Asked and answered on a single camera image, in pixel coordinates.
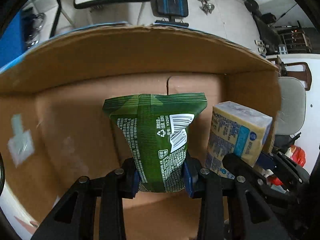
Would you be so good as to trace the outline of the yellow tissue pack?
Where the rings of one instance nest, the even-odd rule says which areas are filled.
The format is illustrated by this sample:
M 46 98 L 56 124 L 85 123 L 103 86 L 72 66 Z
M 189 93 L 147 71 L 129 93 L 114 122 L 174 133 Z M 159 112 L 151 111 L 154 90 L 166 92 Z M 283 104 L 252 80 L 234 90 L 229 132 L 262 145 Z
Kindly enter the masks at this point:
M 269 134 L 273 118 L 255 109 L 221 102 L 213 106 L 207 155 L 204 166 L 221 177 L 234 179 L 222 163 L 234 153 L 253 167 Z

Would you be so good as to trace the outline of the black blue workout bench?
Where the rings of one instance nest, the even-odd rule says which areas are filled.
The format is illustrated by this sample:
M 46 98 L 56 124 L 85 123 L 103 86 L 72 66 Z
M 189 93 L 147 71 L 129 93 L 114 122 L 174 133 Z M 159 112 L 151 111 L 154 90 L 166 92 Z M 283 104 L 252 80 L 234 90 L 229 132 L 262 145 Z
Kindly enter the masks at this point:
M 189 15 L 188 0 L 156 0 L 156 10 L 162 19 L 156 20 L 155 24 L 189 27 L 183 22 L 183 18 Z

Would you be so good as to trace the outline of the chrome weight plates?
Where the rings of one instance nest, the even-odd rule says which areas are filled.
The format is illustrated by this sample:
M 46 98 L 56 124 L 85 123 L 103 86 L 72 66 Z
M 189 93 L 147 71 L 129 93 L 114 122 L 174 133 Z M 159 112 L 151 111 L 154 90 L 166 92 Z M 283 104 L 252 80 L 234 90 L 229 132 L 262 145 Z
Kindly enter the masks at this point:
M 39 43 L 40 32 L 46 22 L 46 18 L 46 14 L 41 12 L 36 15 L 31 14 L 25 19 L 24 39 L 26 49 L 29 49 Z

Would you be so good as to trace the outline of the grey office chair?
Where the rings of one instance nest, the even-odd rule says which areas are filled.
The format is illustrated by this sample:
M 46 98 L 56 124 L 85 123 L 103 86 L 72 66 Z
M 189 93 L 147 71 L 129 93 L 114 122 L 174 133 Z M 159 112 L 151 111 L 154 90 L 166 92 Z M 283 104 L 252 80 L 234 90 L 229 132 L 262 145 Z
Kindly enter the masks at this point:
M 294 77 L 278 79 L 281 107 L 277 115 L 276 135 L 293 135 L 300 131 L 305 121 L 306 90 Z

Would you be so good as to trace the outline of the brown cardboard box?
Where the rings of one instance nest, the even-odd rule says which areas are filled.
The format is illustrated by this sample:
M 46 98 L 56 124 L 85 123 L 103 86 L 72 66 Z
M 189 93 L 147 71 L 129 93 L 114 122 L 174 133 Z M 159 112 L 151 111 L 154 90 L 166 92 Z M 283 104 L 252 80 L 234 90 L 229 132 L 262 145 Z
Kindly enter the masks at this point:
M 99 178 L 131 157 L 103 112 L 108 98 L 203 92 L 207 108 L 189 130 L 191 156 L 206 158 L 214 105 L 232 101 L 273 118 L 277 68 L 215 35 L 173 27 L 105 26 L 59 35 L 1 70 L 3 222 L 30 239 L 80 177 Z

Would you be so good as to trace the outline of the blue board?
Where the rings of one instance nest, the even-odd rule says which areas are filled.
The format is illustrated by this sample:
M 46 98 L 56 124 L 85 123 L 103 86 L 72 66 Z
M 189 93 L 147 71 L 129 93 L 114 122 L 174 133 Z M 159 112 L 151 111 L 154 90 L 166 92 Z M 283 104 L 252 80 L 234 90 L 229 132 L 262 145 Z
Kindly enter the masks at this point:
M 12 19 L 1 37 L 0 64 L 1 67 L 24 53 L 24 34 L 21 11 Z

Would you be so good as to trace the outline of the green tissue pack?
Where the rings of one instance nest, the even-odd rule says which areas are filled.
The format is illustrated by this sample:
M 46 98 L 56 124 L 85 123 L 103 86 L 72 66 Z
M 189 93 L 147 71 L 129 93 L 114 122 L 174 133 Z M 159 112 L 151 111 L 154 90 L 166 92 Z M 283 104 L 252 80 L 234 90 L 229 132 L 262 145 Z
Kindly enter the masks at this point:
M 140 190 L 184 189 L 189 125 L 207 107 L 204 93 L 139 94 L 106 99 L 103 111 L 122 131 L 140 175 Z

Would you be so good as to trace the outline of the chrome dumbbell pair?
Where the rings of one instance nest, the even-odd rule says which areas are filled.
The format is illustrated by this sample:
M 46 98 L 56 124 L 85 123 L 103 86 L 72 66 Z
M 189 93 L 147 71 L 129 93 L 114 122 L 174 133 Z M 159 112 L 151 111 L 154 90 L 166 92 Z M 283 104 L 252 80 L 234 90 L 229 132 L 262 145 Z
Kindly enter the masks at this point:
M 201 2 L 201 10 L 206 14 L 211 14 L 215 9 L 215 5 L 209 3 L 210 0 L 198 0 Z

